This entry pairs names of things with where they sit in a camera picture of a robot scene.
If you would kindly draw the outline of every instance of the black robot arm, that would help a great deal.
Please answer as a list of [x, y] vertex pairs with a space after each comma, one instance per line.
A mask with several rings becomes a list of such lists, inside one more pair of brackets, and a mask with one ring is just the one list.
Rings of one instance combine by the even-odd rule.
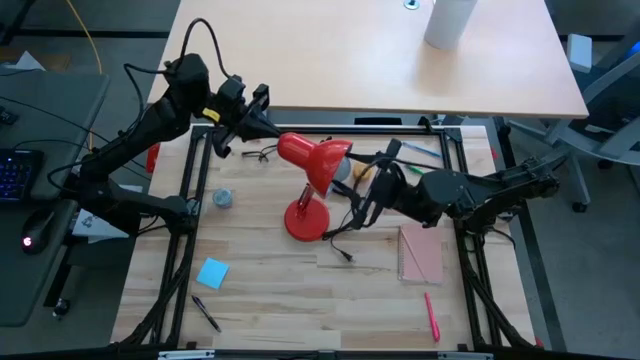
[[[564, 160], [564, 153], [543, 159], [531, 158], [522, 164], [487, 176], [474, 176], [437, 169], [420, 177], [416, 185], [407, 183], [396, 155], [402, 142], [392, 139], [386, 152], [373, 156], [347, 156], [379, 168], [367, 195], [361, 198], [342, 184], [338, 188], [351, 198], [354, 218], [348, 224], [359, 229], [371, 226], [383, 208], [393, 209], [424, 227], [436, 226], [442, 214], [461, 221], [465, 230], [482, 234], [496, 217], [517, 207], [525, 199], [549, 197], [559, 187], [553, 168]], [[374, 206], [369, 216], [369, 208]]]
[[152, 145], [185, 134], [191, 117], [207, 118], [219, 129], [214, 132], [216, 154], [226, 157], [228, 143], [238, 135], [243, 141], [278, 137], [280, 131], [263, 115], [269, 104], [269, 89], [260, 85], [253, 100], [245, 105], [244, 84], [231, 76], [218, 93], [209, 89], [208, 70], [199, 55], [166, 64], [164, 78], [169, 84], [163, 96], [124, 132], [82, 160], [75, 182], [75, 197], [80, 206], [111, 225], [129, 233], [138, 231], [140, 214], [161, 217], [171, 233], [183, 234], [193, 228], [185, 199], [169, 196], [160, 199], [121, 188], [109, 175]]

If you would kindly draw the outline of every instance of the red desk lamp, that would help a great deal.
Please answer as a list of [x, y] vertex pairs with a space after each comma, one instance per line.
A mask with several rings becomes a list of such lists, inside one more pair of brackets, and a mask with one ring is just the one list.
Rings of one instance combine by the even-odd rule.
[[327, 140], [315, 144], [294, 133], [280, 136], [278, 155], [304, 169], [309, 181], [300, 198], [293, 201], [284, 213], [284, 225], [297, 240], [318, 240], [327, 231], [329, 209], [322, 201], [313, 198], [313, 193], [324, 198], [331, 192], [331, 181], [351, 145], [351, 141], [347, 140]]

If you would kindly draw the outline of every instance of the white cylinder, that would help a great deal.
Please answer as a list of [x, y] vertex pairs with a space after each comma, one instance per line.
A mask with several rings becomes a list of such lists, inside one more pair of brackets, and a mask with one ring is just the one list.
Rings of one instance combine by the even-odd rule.
[[476, 2], [478, 0], [437, 0], [433, 5], [424, 40], [438, 49], [455, 48]]

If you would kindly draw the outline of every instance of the computer mouse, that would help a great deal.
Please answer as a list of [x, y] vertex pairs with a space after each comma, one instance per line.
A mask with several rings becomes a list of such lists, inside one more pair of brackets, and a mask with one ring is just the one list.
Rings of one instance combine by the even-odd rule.
[[49, 228], [53, 219], [53, 211], [49, 208], [38, 209], [29, 216], [22, 226], [20, 245], [22, 251], [29, 255], [40, 253], [49, 243]]

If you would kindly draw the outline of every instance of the chair leg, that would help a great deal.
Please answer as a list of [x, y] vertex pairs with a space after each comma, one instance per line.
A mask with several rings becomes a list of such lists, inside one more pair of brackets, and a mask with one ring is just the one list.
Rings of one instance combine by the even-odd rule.
[[575, 153], [569, 155], [567, 166], [569, 167], [572, 186], [576, 190], [578, 197], [578, 201], [573, 203], [573, 211], [583, 213], [587, 211], [587, 205], [591, 203], [591, 196], [589, 196], [589, 189], [587, 189], [587, 183], [584, 181], [584, 175]]

